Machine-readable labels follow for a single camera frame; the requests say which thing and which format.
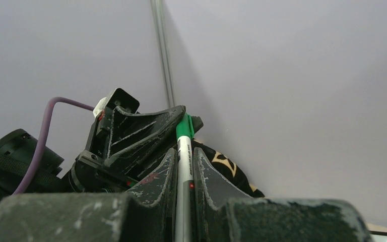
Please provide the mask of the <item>green marker cap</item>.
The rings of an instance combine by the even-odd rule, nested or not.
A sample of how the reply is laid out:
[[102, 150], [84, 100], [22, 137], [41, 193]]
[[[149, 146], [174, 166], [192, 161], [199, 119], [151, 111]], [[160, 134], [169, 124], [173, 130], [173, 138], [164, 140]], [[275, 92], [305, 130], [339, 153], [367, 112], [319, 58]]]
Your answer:
[[186, 136], [192, 139], [195, 135], [192, 116], [185, 113], [179, 124], [176, 126], [176, 137], [179, 139], [182, 136]]

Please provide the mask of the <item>green whiteboard marker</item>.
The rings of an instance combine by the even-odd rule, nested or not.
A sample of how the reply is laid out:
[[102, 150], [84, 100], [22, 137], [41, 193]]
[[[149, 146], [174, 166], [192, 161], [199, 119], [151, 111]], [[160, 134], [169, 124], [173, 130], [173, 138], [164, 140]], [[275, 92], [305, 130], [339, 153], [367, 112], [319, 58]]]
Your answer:
[[180, 136], [178, 146], [177, 201], [175, 218], [175, 241], [193, 241], [192, 193], [194, 191], [192, 148], [189, 136]]

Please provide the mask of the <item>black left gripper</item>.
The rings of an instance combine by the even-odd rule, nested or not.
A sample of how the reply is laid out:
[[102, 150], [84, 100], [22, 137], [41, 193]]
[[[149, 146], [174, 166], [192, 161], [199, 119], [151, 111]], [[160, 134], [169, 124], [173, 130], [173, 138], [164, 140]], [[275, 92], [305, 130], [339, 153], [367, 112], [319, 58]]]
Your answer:
[[[70, 189], [115, 193], [132, 188], [161, 163], [170, 148], [177, 149], [176, 126], [185, 112], [184, 105], [155, 113], [104, 108], [91, 125], [85, 150], [68, 172]], [[130, 169], [134, 164], [138, 165], [121, 177], [103, 169]]]

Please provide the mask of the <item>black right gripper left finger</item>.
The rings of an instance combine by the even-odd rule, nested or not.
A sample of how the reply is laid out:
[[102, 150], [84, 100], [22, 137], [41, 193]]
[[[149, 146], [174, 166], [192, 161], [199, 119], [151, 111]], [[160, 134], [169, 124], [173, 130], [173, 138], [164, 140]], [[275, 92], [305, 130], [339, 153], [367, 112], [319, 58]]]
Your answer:
[[177, 153], [122, 193], [21, 194], [0, 202], [0, 241], [173, 241]]

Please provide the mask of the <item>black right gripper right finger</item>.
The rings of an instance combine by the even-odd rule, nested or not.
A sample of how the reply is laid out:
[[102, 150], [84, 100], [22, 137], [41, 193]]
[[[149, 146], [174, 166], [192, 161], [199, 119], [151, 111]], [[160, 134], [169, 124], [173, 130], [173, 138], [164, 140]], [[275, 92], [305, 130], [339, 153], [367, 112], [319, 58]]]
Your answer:
[[253, 198], [193, 153], [198, 241], [372, 241], [360, 213], [334, 199]]

